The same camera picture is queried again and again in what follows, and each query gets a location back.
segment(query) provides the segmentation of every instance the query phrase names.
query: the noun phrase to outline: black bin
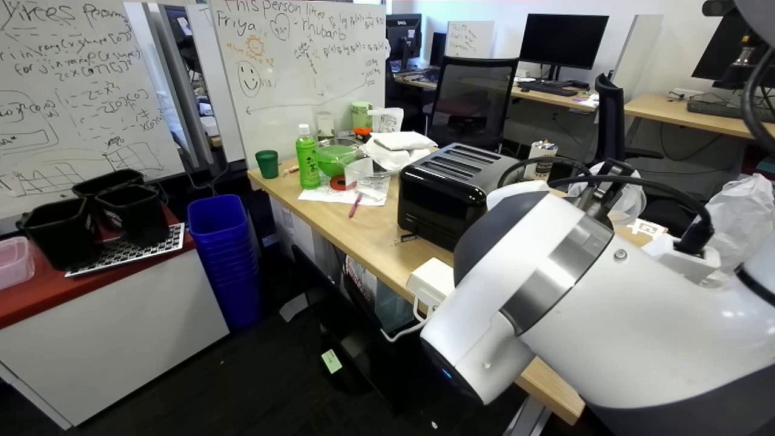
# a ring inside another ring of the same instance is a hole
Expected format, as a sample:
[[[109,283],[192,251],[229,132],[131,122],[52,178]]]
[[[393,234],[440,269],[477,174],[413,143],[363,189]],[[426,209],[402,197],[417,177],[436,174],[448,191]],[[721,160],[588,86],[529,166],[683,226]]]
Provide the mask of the black bin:
[[[87,198],[44,203],[20,221],[20,229],[52,269],[68,271],[100,256],[100,232]]]
[[[119,227],[120,239],[158,245],[170,237],[159,191],[147,183],[124,183],[95,197],[97,209]]]
[[[115,171],[73,183],[73,193],[92,200],[95,197],[125,183],[143,183],[143,174],[135,170],[115,170]],[[120,226],[112,221],[100,206],[92,203],[92,214],[97,216],[101,227],[112,232],[120,232]]]

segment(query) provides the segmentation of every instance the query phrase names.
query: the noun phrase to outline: wall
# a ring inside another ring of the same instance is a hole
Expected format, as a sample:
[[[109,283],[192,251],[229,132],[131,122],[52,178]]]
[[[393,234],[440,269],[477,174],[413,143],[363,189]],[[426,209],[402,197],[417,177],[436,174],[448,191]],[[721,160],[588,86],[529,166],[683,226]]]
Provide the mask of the wall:
[[[454,0],[454,8],[448,0],[393,0],[393,11],[406,9],[426,16],[426,36],[433,28],[446,28],[448,20],[493,20],[497,55],[517,55],[528,11],[609,15],[596,68],[591,72],[566,71],[566,77],[592,77],[601,71],[613,71],[632,16],[663,15],[657,51],[638,92],[707,86],[709,83],[705,79],[690,79],[690,72],[718,21],[701,16],[701,0]]]

